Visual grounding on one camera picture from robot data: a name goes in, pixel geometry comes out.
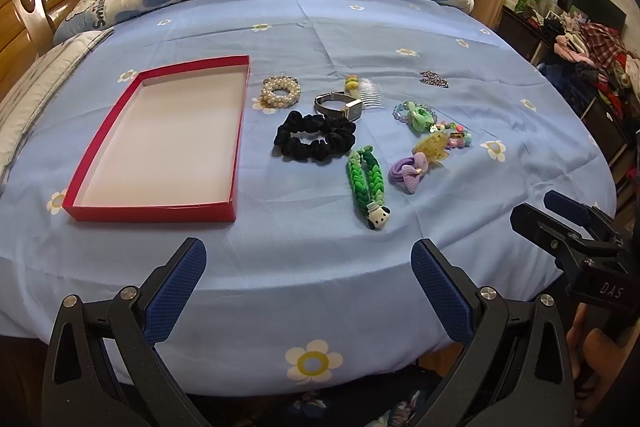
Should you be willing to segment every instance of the red plaid shirt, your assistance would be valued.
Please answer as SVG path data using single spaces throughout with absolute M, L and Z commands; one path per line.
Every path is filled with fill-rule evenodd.
M 587 22 L 581 25 L 584 42 L 589 47 L 591 59 L 607 70 L 621 53 L 626 54 L 618 32 L 602 24 Z

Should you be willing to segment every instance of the comb teeth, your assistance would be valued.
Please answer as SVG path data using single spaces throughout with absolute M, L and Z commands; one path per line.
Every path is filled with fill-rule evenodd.
M 362 100 L 365 109 L 380 109 L 382 105 L 382 95 L 378 88 L 366 78 L 358 81 L 358 97 Z

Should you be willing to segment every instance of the tv screen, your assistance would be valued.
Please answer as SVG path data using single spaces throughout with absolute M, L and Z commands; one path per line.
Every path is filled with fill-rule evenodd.
M 610 0 L 558 0 L 558 6 L 565 12 L 575 6 L 591 22 L 603 24 L 620 33 L 625 26 L 626 14 Z

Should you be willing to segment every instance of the purple bow hair tie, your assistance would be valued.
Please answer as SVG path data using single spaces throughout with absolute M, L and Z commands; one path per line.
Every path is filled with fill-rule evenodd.
M 428 168 L 427 157 L 424 153 L 417 152 L 413 157 L 402 158 L 391 165 L 389 177 L 395 182 L 404 183 L 409 194 L 413 194 Z

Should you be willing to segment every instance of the black scrunchie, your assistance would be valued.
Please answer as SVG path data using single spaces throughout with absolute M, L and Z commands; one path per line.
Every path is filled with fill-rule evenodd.
M 280 147 L 280 151 L 285 156 L 296 160 L 313 158 L 321 162 L 330 154 L 342 155 L 351 150 L 351 147 L 356 143 L 356 138 L 353 136 L 355 130 L 356 124 L 344 116 L 331 118 L 322 114 L 308 114 L 303 117 L 294 110 L 289 113 L 287 120 L 278 127 L 273 144 Z M 311 143 L 302 143 L 297 136 L 291 136 L 296 132 L 309 134 L 319 132 L 326 136 L 326 141 L 313 140 Z

